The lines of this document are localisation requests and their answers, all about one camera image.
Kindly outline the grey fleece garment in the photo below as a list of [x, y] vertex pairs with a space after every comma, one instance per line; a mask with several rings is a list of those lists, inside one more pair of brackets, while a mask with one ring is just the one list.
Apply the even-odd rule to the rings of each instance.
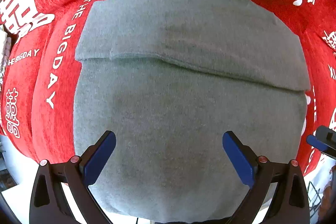
[[229, 217], [248, 190], [222, 147], [229, 130], [272, 161], [297, 155], [310, 88], [302, 46], [250, 0], [96, 1], [75, 58], [75, 152], [116, 134], [90, 188], [107, 212]]

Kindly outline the red blanket white characters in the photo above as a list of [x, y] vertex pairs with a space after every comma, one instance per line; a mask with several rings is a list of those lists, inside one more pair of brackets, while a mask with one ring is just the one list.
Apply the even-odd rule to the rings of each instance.
[[[1, 94], [1, 134], [34, 161], [74, 154], [80, 34], [95, 1], [1, 0], [1, 24], [18, 36]], [[299, 36], [309, 71], [302, 137], [335, 128], [335, 0], [251, 0]]]

